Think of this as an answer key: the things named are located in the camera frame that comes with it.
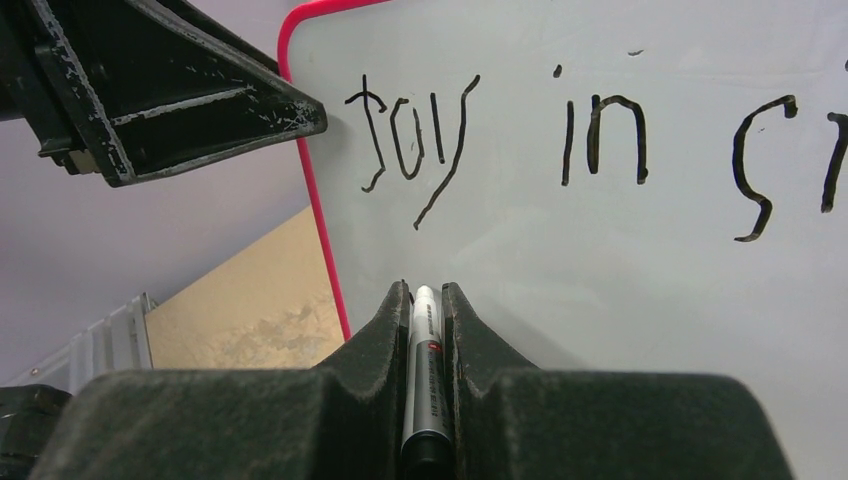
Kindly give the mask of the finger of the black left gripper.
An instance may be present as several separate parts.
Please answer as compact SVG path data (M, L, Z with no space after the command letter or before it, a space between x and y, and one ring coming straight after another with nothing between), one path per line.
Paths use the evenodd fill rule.
M279 74L278 63L275 60L215 21L210 16L203 13L189 1L159 0L159 3L176 14L182 20L200 29L204 33L224 42L230 47L235 48L240 53L253 58L263 66L267 67L273 74Z
M323 104L159 1L30 1L39 62L112 187L323 133Z

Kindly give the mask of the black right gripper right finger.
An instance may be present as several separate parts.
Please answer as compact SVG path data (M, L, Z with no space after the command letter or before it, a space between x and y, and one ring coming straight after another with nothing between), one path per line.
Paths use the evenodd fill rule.
M752 392L728 376L545 370L442 287L460 479L790 479Z

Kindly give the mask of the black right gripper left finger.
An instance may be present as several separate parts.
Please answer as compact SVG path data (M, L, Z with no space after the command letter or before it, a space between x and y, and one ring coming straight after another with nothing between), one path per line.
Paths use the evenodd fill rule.
M35 479L396 479L408 285L308 369L124 370L63 411Z

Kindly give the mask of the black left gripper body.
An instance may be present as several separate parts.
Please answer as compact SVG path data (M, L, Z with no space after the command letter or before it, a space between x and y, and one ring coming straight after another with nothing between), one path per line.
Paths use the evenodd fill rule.
M1 120L24 119L38 155L71 175L100 171L39 62L47 34L30 1L1 3Z

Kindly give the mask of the white marker pen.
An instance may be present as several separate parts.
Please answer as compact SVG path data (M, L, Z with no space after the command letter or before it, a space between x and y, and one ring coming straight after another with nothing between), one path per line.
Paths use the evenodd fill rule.
M445 391L443 321L436 295L426 285L414 295L406 380L402 477L452 479L453 425Z

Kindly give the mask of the red framed whiteboard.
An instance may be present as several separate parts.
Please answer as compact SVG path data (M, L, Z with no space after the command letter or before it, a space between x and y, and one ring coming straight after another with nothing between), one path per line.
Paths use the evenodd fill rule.
M847 475L843 1L311 1L279 34L351 332L457 283L549 368L704 372Z

